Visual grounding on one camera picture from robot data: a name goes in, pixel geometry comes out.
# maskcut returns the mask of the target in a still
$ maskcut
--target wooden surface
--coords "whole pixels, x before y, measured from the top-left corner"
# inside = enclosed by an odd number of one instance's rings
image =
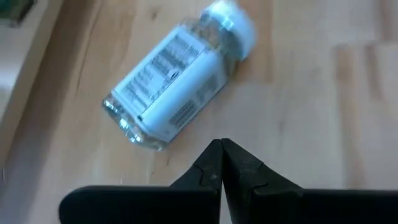
[[[0,166],[7,158],[62,0],[39,1],[22,25],[0,26]]]
[[[210,2],[65,2],[14,140],[0,221],[57,223],[62,197],[88,184],[168,185],[214,138],[302,187],[398,188],[395,0],[242,0],[258,44],[234,80],[169,150],[131,145],[101,100]]]

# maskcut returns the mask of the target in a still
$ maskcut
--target bottle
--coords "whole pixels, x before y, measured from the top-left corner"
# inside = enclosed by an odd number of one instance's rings
[[[163,150],[222,89],[256,42],[254,24],[220,0],[174,28],[104,99],[131,142]]]

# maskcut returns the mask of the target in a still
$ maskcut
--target bottle cap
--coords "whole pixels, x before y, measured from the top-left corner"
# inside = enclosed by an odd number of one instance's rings
[[[216,19],[223,27],[231,31],[241,43],[242,55],[240,60],[248,57],[256,44],[256,30],[254,23],[246,11],[231,0],[219,0],[207,7],[202,15],[209,15]]]

